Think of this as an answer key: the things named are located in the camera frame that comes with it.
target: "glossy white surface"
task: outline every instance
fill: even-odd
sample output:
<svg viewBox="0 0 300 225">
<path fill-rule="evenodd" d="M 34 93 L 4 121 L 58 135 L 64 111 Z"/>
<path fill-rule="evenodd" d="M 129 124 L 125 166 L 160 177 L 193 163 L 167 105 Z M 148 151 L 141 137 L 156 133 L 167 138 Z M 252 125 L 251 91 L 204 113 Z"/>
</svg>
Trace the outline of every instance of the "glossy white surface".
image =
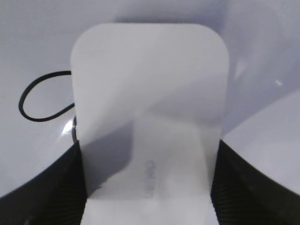
<svg viewBox="0 0 300 225">
<path fill-rule="evenodd" d="M 49 123 L 31 123 L 17 110 L 22 90 L 42 74 L 69 69 L 71 50 L 79 36 L 91 26 L 114 21 L 199 23 L 222 37 L 230 54 L 224 134 L 297 89 L 293 77 L 299 66 L 298 0 L 0 1 L 0 196 L 55 159 L 45 156 L 45 163 L 38 165 L 36 155 L 54 152 L 58 156 L 72 144 L 70 137 L 59 137 L 74 112 Z M 69 98 L 54 104 L 53 111 L 69 104 L 68 93 Z M 59 140 L 65 137 L 65 145 L 52 147 L 56 140 L 60 146 Z"/>
<path fill-rule="evenodd" d="M 79 38 L 71 65 L 91 195 L 82 224 L 205 224 L 229 69 L 218 34 L 102 24 Z"/>
</svg>

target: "white backdrop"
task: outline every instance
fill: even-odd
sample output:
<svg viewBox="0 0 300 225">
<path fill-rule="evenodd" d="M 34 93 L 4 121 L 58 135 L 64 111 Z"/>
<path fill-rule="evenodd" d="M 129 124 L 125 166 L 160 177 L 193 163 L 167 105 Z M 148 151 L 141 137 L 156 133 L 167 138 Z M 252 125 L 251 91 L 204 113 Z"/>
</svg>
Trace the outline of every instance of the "white backdrop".
<svg viewBox="0 0 300 225">
<path fill-rule="evenodd" d="M 54 162 L 72 144 L 73 118 L 34 123 L 17 104 L 35 78 L 70 68 L 72 47 L 104 22 L 200 23 L 230 54 L 224 134 L 299 89 L 300 6 L 295 0 L 10 0 L 0 1 L 0 196 Z M 55 78 L 28 96 L 25 109 L 51 115 L 73 101 L 71 79 Z"/>
</svg>

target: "white rounded rectangle device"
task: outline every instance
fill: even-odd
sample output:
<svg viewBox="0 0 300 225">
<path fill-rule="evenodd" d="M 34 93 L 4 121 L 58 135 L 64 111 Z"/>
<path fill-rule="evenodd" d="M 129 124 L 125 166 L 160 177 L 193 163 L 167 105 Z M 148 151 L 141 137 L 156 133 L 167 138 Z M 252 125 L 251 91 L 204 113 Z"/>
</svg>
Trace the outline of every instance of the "white rounded rectangle device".
<svg viewBox="0 0 300 225">
<path fill-rule="evenodd" d="M 102 24 L 79 38 L 71 65 L 90 195 L 82 224 L 203 224 L 229 67 L 222 39 L 196 24 Z"/>
</svg>

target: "black textured surface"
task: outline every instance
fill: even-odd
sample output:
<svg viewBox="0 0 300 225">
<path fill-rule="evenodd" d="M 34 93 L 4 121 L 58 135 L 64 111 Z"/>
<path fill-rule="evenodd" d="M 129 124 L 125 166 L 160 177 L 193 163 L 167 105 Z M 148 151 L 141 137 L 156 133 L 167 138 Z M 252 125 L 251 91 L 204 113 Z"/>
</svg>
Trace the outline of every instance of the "black textured surface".
<svg viewBox="0 0 300 225">
<path fill-rule="evenodd" d="M 211 198 L 221 225 L 300 224 L 300 208 L 290 210 L 300 204 L 299 196 L 260 173 L 223 141 Z"/>
<path fill-rule="evenodd" d="M 77 142 L 33 180 L 0 199 L 0 225 L 79 225 L 86 198 Z"/>
</svg>

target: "device logo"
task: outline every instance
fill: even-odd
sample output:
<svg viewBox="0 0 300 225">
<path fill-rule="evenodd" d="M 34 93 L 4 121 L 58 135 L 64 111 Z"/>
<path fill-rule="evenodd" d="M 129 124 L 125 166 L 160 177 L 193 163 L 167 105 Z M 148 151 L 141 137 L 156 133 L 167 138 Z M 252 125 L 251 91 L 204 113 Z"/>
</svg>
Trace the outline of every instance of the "device logo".
<svg viewBox="0 0 300 225">
<path fill-rule="evenodd" d="M 148 160 L 145 164 L 145 197 L 152 198 L 155 191 L 156 165 L 153 160 Z"/>
</svg>

